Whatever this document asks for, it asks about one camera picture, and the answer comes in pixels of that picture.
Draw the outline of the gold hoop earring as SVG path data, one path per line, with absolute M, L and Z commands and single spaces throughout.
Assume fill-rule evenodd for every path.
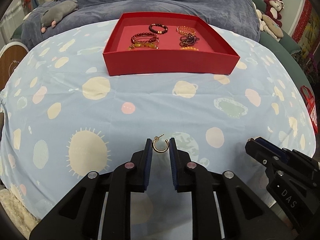
M 157 153 L 164 153 L 169 149 L 169 141 L 165 139 L 164 134 L 154 137 L 152 148 Z

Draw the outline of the gold bangle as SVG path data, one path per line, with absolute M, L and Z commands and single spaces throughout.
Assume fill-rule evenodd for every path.
M 157 44 L 159 43 L 159 40 L 157 38 L 150 38 L 147 41 L 135 41 L 134 44 L 136 47 L 149 47 L 152 49 L 158 49 Z

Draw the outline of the red jewelry tray box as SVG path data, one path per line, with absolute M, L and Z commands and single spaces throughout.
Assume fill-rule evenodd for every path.
M 149 25 L 168 32 L 158 34 L 158 49 L 135 47 L 131 38 L 148 32 Z M 177 27 L 195 31 L 198 41 L 189 49 L 180 46 Z M 210 25 L 197 16 L 170 12 L 127 12 L 121 15 L 103 51 L 110 76 L 153 73 L 210 73 L 229 75 L 240 56 Z

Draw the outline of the red gift bag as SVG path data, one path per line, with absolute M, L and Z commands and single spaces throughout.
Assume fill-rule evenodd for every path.
M 308 114 L 310 116 L 310 120 L 314 129 L 314 132 L 318 133 L 315 97 L 313 96 L 311 90 L 306 86 L 300 87 L 300 93 L 304 99 L 306 108 L 308 110 Z

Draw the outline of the light blue patterned sheet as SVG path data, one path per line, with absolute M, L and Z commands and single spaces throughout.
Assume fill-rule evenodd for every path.
M 43 218 L 88 172 L 111 172 L 164 134 L 209 171 L 233 171 L 267 205 L 263 165 L 249 138 L 313 156 L 316 137 L 300 93 L 274 53 L 234 32 L 217 32 L 240 56 L 228 76 L 164 73 L 109 76 L 107 21 L 34 47 L 1 91 L 1 181 Z

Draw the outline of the teal sofa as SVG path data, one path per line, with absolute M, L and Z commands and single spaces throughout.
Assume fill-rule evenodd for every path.
M 266 3 L 264 0 L 252 1 L 258 10 L 265 12 Z M 300 46 L 291 37 L 294 28 L 297 26 L 298 17 L 302 13 L 305 0 L 283 0 L 283 2 L 284 10 L 282 10 L 280 14 L 282 15 L 281 22 L 283 23 L 282 30 L 284 37 L 280 39 L 279 46 L 274 53 L 284 64 L 287 72 L 298 88 L 305 85 L 311 89 L 310 82 L 294 58 L 300 53 Z

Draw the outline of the beige plush toy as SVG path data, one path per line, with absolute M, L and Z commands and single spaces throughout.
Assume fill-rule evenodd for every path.
M 256 10 L 256 14 L 260 23 L 260 31 L 266 32 L 279 42 L 279 40 L 284 37 L 282 29 L 276 24 L 276 22 L 274 22 L 274 20 L 272 20 L 272 18 L 263 14 L 259 9 L 257 9 L 255 3 L 253 3 L 253 6 Z

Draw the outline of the red monkey plush toy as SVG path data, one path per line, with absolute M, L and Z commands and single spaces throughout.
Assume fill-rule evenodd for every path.
M 281 14 L 280 12 L 284 9 L 284 2 L 283 0 L 264 0 L 266 4 L 266 11 L 265 14 L 272 18 L 274 22 L 281 28 Z

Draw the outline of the round wooden white stool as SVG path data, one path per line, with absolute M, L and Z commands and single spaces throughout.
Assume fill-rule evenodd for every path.
M 3 90 L 10 76 L 28 54 L 28 48 L 21 42 L 14 41 L 1 49 L 0 89 Z

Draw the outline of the grey plush mouse toy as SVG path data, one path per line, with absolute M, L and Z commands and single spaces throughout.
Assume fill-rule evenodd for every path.
M 66 0 L 51 7 L 41 17 L 41 33 L 44 34 L 49 27 L 55 28 L 65 16 L 76 10 L 78 10 L 77 0 Z

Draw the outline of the blue-grey velvet blanket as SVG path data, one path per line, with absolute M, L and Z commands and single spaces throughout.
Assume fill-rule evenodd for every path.
M 42 34 L 40 19 L 43 13 L 63 1 L 66 0 L 44 3 L 24 21 L 21 39 L 28 49 L 64 31 L 119 19 L 125 12 L 137 11 L 195 15 L 210 25 L 233 31 L 254 41 L 260 40 L 260 22 L 252 0 L 77 0 L 76 12 Z

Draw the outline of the white curtain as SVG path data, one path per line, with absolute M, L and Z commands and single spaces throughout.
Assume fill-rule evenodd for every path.
M 21 0 L 12 0 L 1 19 L 1 48 L 10 41 L 14 31 L 22 24 L 24 16 Z

